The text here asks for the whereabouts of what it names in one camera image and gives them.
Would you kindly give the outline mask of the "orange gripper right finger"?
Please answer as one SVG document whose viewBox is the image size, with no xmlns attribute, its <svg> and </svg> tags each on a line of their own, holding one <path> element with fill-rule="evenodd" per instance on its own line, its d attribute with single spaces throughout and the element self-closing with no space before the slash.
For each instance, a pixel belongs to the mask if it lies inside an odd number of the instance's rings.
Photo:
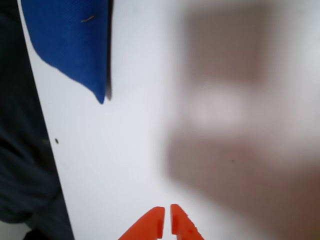
<svg viewBox="0 0 320 240">
<path fill-rule="evenodd" d="M 178 204 L 170 206 L 170 215 L 171 232 L 177 240 L 204 240 L 194 223 Z"/>
</svg>

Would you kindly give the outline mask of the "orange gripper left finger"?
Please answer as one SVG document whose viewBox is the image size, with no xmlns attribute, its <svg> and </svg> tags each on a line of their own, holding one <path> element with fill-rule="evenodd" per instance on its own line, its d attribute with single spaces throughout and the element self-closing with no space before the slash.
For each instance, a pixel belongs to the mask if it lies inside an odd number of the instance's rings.
<svg viewBox="0 0 320 240">
<path fill-rule="evenodd" d="M 165 208 L 154 207 L 139 218 L 119 240 L 158 240 L 163 237 Z"/>
</svg>

